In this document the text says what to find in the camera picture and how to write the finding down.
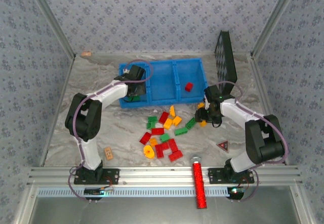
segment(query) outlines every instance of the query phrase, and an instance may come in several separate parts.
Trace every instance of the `marble surface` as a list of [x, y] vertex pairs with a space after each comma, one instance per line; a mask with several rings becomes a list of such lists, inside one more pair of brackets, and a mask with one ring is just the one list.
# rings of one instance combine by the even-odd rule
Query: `marble surface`
[[[117, 75], [118, 65], [133, 59], [167, 60], [174, 58], [200, 57], [208, 79], [208, 84], [217, 82], [215, 57], [207, 56], [174, 56], [144, 55], [141, 57], [93, 55], [83, 59], [77, 57], [69, 78], [63, 102], [60, 106], [56, 127], [50, 142], [45, 166], [73, 166], [80, 163], [80, 155], [75, 141], [64, 127], [64, 121], [73, 96], [76, 93], [88, 94], [111, 82]], [[247, 107], [262, 113], [257, 91], [254, 87], [250, 65], [243, 60], [235, 60], [238, 74], [238, 85], [244, 95], [241, 102]], [[197, 104], [175, 105], [176, 114], [183, 118], [178, 127], [184, 127], [196, 111]], [[173, 163], [169, 161], [170, 150], [164, 151], [163, 159], [148, 159], [143, 154], [143, 145], [139, 142], [146, 130], [148, 116], [160, 116], [169, 107], [145, 107], [138, 109], [121, 109], [119, 101], [115, 101], [102, 112], [101, 128], [97, 135], [98, 151], [105, 166], [189, 166], [190, 157], [198, 153], [202, 157], [202, 165], [223, 166], [225, 161], [238, 155], [245, 148], [245, 134], [235, 122], [223, 118], [219, 128], [211, 124], [201, 128], [197, 124], [187, 134], [175, 137], [183, 157]], [[174, 137], [174, 126], [166, 130]], [[221, 150], [217, 144], [229, 140], [229, 153]], [[114, 159], [107, 161], [103, 148], [111, 147]]]

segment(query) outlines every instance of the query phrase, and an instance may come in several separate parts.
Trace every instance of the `red triangle sign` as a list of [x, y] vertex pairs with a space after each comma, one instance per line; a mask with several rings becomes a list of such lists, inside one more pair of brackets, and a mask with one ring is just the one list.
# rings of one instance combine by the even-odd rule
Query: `red triangle sign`
[[219, 146], [222, 150], [228, 153], [228, 141], [218, 143], [217, 146]]

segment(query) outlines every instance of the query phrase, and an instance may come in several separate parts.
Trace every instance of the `black checkerboard panel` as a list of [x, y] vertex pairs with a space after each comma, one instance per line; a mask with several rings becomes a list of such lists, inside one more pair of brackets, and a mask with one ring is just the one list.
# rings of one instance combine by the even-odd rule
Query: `black checkerboard panel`
[[[237, 81], [237, 74], [233, 58], [232, 45], [228, 31], [221, 31], [215, 48], [215, 59], [218, 81]], [[223, 83], [218, 86], [223, 94], [230, 94], [234, 85]]]

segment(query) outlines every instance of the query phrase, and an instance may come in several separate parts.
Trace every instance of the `blue plastic bin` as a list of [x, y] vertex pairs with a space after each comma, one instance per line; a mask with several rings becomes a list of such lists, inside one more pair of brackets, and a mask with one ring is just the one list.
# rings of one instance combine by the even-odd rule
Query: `blue plastic bin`
[[[140, 101], [126, 102], [120, 99], [122, 108], [144, 106], [198, 103], [204, 98], [204, 89], [208, 87], [205, 71], [200, 58], [150, 62], [154, 72], [146, 81], [146, 95]], [[133, 63], [145, 68], [143, 78], [150, 74], [150, 67], [141, 62]], [[119, 65], [119, 74], [123, 74], [126, 64]], [[188, 82], [193, 84], [190, 92], [185, 90]]]

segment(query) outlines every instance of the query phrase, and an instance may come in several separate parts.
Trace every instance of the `yellow block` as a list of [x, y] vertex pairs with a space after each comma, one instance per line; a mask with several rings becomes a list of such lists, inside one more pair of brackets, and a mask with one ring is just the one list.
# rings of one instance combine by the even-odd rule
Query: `yellow block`
[[105, 152], [105, 155], [106, 155], [106, 158], [107, 158], [108, 161], [111, 160], [111, 159], [113, 159], [113, 154], [111, 152], [111, 148], [110, 147], [106, 147], [104, 149], [104, 152]]
[[197, 106], [197, 108], [200, 109], [200, 108], [202, 108], [202, 107], [204, 107], [204, 106], [205, 106], [204, 103], [199, 103], [198, 106]]
[[170, 115], [172, 117], [176, 117], [176, 112], [174, 111], [174, 106], [173, 105], [170, 107]]
[[173, 121], [172, 124], [174, 124], [175, 126], [178, 126], [178, 124], [180, 124], [182, 118], [180, 118], [179, 116], [176, 116]]
[[157, 145], [157, 140], [156, 140], [156, 138], [151, 138], [151, 139], [150, 139], [150, 144], [151, 144], [152, 147], [155, 147], [155, 146]]
[[163, 127], [164, 127], [164, 129], [170, 129], [171, 125], [172, 125], [172, 119], [168, 118], [166, 120], [166, 122], [164, 123]]
[[207, 122], [205, 120], [203, 120], [202, 122], [199, 122], [201, 127], [205, 127], [207, 125]]
[[81, 53], [81, 56], [90, 56], [91, 55], [91, 51], [83, 51]]
[[155, 153], [153, 151], [153, 148], [150, 145], [146, 145], [144, 147], [143, 151], [144, 151], [145, 157], [150, 158], [150, 159], [154, 158]]

